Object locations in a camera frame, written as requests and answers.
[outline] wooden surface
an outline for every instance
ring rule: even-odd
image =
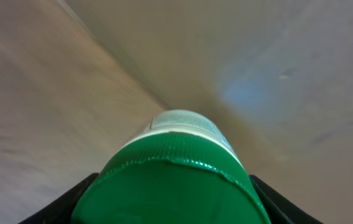
[[[353,223],[353,0],[65,0],[172,108],[212,119],[246,170]]]
[[[101,170],[162,110],[56,1],[0,0],[0,223]]]

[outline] green cap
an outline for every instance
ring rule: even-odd
[[[80,198],[72,223],[270,223],[243,167],[185,133],[123,147]]]

